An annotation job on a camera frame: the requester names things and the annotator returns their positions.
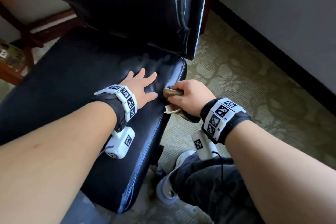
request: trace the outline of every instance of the chair backrest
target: chair backrest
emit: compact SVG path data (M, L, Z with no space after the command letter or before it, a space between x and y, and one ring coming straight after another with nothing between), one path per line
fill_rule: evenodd
M89 27L195 57L205 0L64 0Z

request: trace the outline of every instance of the chair seat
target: chair seat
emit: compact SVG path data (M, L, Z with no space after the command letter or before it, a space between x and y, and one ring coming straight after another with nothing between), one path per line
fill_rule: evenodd
M157 92L159 97L128 123L135 138L127 155L113 159L102 154L81 189L109 210L127 211L137 198L170 117L163 114L162 91L186 77L186 62L180 56L93 29L72 29L0 103L0 145L77 110L94 92L142 67L146 76L157 72L157 79L145 91Z

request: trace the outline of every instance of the white sensor device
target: white sensor device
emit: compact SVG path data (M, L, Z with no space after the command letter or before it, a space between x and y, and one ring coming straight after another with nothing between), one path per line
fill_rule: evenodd
M213 151L218 152L216 145L206 136L202 130L198 130L193 133L191 138L196 147L197 154L201 160L207 160L217 156L217 154L212 153Z
M112 137L108 141L105 153L112 158L124 158L135 137L131 127L125 127L121 132L112 131Z

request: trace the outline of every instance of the white sneaker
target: white sneaker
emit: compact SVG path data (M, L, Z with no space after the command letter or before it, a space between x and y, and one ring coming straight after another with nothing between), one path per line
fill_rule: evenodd
M179 168L187 157L193 155L195 150L187 150L176 160L175 169L170 172L169 175L162 178L162 180L156 186L156 197L164 204L164 205L172 205L179 198L177 193L172 189L169 177L174 173L174 171Z

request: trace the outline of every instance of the patterned carpet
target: patterned carpet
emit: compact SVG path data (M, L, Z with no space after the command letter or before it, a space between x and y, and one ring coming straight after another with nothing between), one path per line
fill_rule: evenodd
M229 97L268 132L336 169L336 117L213 12L197 56L187 64L187 79L204 82L217 97ZM161 143L166 172L173 170L179 154L194 148L191 134L200 127L170 118ZM218 150L228 154L222 145ZM161 205L155 198L156 183L149 171L135 205L123 215L98 208L113 224L212 223L200 209L181 201Z

